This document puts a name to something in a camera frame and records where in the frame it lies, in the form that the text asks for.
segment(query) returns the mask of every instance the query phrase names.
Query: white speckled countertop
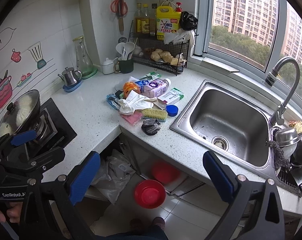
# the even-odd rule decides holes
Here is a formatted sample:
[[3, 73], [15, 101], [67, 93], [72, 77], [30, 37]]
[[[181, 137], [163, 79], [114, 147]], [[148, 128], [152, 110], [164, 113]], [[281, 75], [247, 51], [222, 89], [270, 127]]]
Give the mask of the white speckled countertop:
[[[45, 172], [43, 181], [54, 180], [60, 174], [68, 174], [90, 151], [101, 152], [123, 132], [134, 137], [155, 154], [178, 165], [186, 173], [208, 183], [208, 174], [202, 166], [203, 153], [207, 149], [170, 130], [169, 126], [175, 117], [169, 117], [165, 123], [161, 123], [161, 130], [156, 135], [148, 136], [141, 130], [142, 122], [134, 127], [131, 126], [119, 115], [119, 112], [107, 103], [106, 95], [114, 93], [114, 85], [122, 79], [129, 76], [139, 78], [152, 71], [155, 70], [151, 67], [135, 64], [134, 71], [129, 74], [103, 75], [98, 72], [93, 77], [84, 80], [77, 90], [67, 93], [60, 89], [51, 96], [77, 136], [65, 147], [64, 161]], [[175, 104], [179, 108], [179, 113], [204, 79], [214, 81], [214, 79], [190, 69], [185, 69], [183, 74], [177, 77], [165, 71], [157, 70], [157, 72], [163, 78], [171, 79], [171, 87], [176, 87], [184, 92], [184, 98]], [[228, 159], [218, 157], [224, 164], [229, 165], [235, 174], [243, 174], [252, 181], [265, 181]], [[283, 210], [301, 216], [302, 198], [281, 187], [278, 187], [278, 191]]]

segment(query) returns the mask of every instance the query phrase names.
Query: person's hand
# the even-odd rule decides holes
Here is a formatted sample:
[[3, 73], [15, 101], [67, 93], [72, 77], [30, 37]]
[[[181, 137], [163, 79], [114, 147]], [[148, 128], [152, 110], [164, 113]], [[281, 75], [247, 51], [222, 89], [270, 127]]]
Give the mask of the person's hand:
[[[11, 223], [19, 223], [20, 222], [20, 216], [21, 216], [21, 209], [22, 209], [23, 202], [10, 202], [10, 206], [12, 208], [8, 209], [6, 211], [7, 216], [10, 218]], [[5, 222], [5, 216], [0, 211], [0, 222]]]

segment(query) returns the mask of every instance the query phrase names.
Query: yellow detergent jug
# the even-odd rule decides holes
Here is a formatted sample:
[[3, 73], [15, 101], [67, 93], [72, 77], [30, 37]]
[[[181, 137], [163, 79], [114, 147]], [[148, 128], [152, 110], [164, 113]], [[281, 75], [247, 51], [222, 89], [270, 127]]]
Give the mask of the yellow detergent jug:
[[164, 33], [176, 32], [180, 29], [181, 12], [176, 12], [171, 6], [159, 6], [156, 9], [156, 28], [158, 40], [163, 40]]

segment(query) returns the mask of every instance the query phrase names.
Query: stainless steel sink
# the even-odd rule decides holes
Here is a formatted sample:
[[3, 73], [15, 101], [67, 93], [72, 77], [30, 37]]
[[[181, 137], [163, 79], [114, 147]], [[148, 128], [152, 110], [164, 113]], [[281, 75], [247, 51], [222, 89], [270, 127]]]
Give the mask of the stainless steel sink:
[[204, 80], [170, 128], [299, 194], [275, 174], [272, 150], [266, 145], [272, 138], [271, 114], [254, 101], [235, 88]]

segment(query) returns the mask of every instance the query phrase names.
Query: green tree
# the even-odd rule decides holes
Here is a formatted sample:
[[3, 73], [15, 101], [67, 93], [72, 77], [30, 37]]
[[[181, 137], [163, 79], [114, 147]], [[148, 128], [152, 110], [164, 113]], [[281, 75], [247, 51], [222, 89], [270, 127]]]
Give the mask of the green tree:
[[[263, 66], [269, 58], [270, 48], [268, 46], [256, 43], [247, 35], [230, 33], [228, 32], [228, 28], [223, 26], [212, 26], [210, 42], [240, 53]], [[299, 64], [299, 66], [300, 81], [296, 89], [296, 94], [302, 98], [302, 64]], [[285, 64], [279, 72], [280, 80], [290, 88], [293, 85], [295, 77], [296, 70], [291, 63]]]

